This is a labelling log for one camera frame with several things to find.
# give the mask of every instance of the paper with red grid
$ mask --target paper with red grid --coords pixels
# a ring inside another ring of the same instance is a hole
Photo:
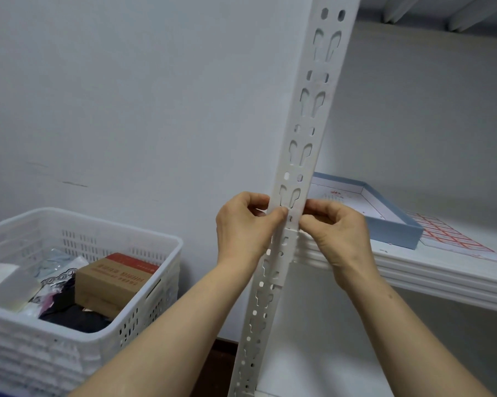
[[[447,223],[420,213],[408,213],[408,215],[423,226],[421,242],[426,246],[497,262],[495,251],[463,235]]]

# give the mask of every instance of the brown cardboard box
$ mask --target brown cardboard box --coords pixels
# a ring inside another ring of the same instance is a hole
[[[76,272],[74,300],[82,307],[114,319],[158,268],[113,253]]]

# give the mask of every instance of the white box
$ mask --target white box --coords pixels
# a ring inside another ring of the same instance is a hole
[[[0,308],[19,312],[41,289],[41,283],[19,266],[0,263]]]

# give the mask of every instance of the red label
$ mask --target red label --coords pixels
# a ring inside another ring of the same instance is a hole
[[[132,267],[134,269],[141,270],[143,272],[153,274],[159,268],[158,266],[152,265],[151,263],[144,262],[131,256],[124,255],[122,253],[113,253],[107,256],[107,259],[113,260],[114,262],[121,263],[122,265]]]

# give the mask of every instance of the left hand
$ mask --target left hand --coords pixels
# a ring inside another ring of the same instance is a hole
[[[277,207],[270,214],[265,194],[242,192],[229,200],[217,213],[218,265],[243,265],[250,274],[267,251],[276,228],[287,217],[286,207]]]

